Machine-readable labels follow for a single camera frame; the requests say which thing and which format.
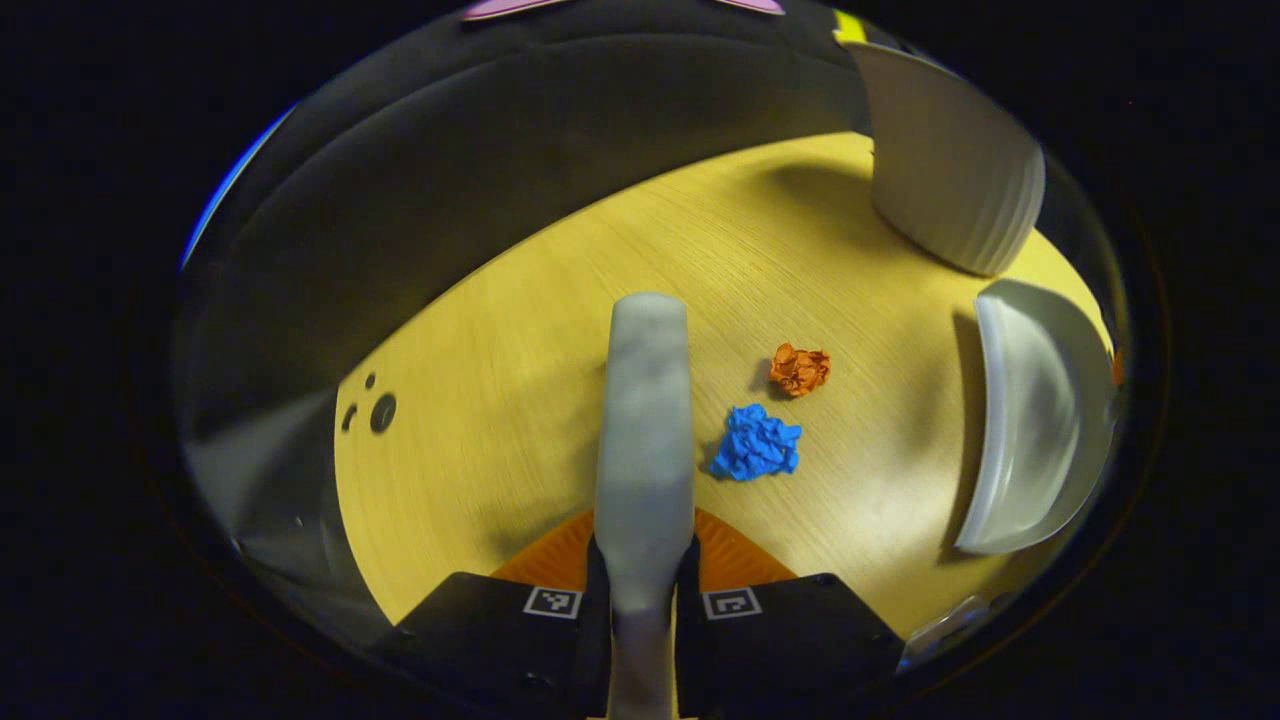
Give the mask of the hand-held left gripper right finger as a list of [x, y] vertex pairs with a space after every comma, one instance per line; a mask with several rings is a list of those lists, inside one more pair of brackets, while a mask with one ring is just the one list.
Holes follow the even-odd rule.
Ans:
[[695, 511], [676, 579], [678, 716], [836, 720], [893, 678], [902, 650], [837, 575], [799, 575]]

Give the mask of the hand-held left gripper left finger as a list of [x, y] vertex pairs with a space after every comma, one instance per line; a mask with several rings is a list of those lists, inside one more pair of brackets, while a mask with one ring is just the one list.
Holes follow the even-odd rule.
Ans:
[[611, 615], [586, 511], [488, 575], [448, 575], [397, 623], [388, 659], [474, 720], [595, 720], [607, 714]]

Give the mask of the white plastic dustpan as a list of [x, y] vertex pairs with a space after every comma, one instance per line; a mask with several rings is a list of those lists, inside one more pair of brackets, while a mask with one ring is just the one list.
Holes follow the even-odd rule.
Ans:
[[1050, 539], [1093, 497], [1108, 461], [1111, 355], [1068, 297], [997, 281], [974, 302], [986, 379], [975, 488], [956, 547], [1012, 553]]

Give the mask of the blue paper ball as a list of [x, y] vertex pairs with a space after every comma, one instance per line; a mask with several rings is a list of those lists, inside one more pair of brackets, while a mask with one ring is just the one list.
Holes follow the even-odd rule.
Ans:
[[799, 465], [797, 446], [803, 434], [800, 425], [791, 425], [769, 415], [759, 404], [731, 407], [708, 471], [716, 478], [737, 483], [794, 474]]

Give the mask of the small white broom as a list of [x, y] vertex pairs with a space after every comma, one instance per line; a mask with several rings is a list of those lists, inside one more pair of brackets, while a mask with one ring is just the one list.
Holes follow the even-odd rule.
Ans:
[[631, 293], [611, 315], [594, 536], [611, 585], [607, 720], [673, 720], [672, 601], [694, 537], [687, 310]]

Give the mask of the white ribbed garbage bin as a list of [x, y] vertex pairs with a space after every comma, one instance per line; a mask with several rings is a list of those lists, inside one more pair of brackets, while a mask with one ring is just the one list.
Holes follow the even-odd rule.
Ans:
[[870, 104], [874, 209], [963, 272], [1005, 273], [1043, 205], [1041, 143], [942, 65], [876, 44], [854, 45], [850, 53]]

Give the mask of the orange paper ball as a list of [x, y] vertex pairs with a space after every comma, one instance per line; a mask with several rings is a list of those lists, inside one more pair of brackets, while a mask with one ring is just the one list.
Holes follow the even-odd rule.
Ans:
[[768, 378], [781, 392], [799, 398], [822, 387], [831, 370], [831, 357], [826, 351], [781, 343], [771, 359]]

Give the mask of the wooden desktop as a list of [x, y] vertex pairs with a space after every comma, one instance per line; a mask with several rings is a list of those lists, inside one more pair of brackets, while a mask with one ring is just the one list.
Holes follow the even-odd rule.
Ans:
[[[337, 391], [335, 487], [384, 616], [591, 507], [611, 310], [645, 291], [687, 307], [699, 509], [799, 575], [840, 577], [900, 634], [1030, 583], [1060, 539], [954, 548], [980, 462], [987, 281], [883, 223], [872, 163], [850, 132], [637, 182], [502, 252], [367, 355]], [[781, 392], [781, 343], [826, 351], [829, 379]], [[730, 409], [751, 404], [803, 428], [796, 471], [713, 477]]]

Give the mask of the black backdrop cloth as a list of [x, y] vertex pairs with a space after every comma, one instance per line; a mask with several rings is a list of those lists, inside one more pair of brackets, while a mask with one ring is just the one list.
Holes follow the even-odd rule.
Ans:
[[211, 197], [172, 380], [193, 483], [252, 575], [329, 637], [390, 630], [358, 577], [321, 415], [416, 311], [552, 222], [675, 168], [870, 131], [831, 9], [559, 0], [452, 12], [294, 105]]

